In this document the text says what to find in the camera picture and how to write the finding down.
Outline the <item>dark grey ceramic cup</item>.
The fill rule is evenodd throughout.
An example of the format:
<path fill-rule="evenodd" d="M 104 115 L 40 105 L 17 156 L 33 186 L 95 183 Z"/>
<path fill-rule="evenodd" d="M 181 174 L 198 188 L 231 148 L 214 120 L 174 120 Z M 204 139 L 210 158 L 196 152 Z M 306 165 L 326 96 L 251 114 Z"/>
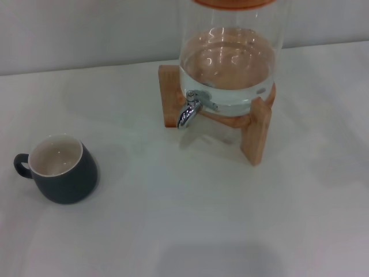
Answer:
<path fill-rule="evenodd" d="M 30 154 L 13 160 L 17 173 L 34 181 L 41 193 L 57 204 L 74 204 L 96 187 L 98 169 L 86 146 L 67 134 L 48 136 Z"/>

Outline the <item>chrome dispenser faucet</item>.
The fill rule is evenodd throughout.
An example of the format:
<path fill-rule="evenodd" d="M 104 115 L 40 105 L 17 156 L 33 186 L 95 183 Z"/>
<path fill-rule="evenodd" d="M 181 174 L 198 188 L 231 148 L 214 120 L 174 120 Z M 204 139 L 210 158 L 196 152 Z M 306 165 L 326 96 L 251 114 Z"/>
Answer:
<path fill-rule="evenodd" d="M 213 111 L 218 111 L 219 107 L 216 103 L 210 100 L 210 94 L 202 90 L 189 90 L 186 92 L 186 104 L 182 107 L 177 125 L 178 129 L 185 129 L 196 115 L 203 110 L 209 108 Z"/>

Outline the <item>wooden dispenser stand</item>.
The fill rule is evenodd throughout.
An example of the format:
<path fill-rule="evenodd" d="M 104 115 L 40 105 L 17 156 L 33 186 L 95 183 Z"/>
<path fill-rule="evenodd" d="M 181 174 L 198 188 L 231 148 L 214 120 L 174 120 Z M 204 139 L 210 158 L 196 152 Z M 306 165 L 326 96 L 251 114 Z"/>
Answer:
<path fill-rule="evenodd" d="M 158 78 L 164 125 L 167 128 L 177 128 L 179 113 L 186 104 L 180 88 L 179 66 L 160 65 Z M 240 149 L 248 161 L 253 166 L 257 166 L 262 160 L 275 96 L 276 86 L 273 85 L 266 100 L 259 97 L 252 100 L 250 112 L 239 117 L 225 117 L 204 111 L 204 109 L 198 114 L 231 128 L 240 129 L 242 137 Z"/>

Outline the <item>glass water dispenser jar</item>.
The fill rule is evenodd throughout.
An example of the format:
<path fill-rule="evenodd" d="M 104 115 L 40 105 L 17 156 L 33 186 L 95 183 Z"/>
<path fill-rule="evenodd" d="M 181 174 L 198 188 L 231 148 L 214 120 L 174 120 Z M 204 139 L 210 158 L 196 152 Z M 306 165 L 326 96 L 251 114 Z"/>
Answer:
<path fill-rule="evenodd" d="M 247 114 L 254 98 L 271 92 L 292 0 L 243 11 L 180 3 L 181 90 L 208 92 L 220 115 Z"/>

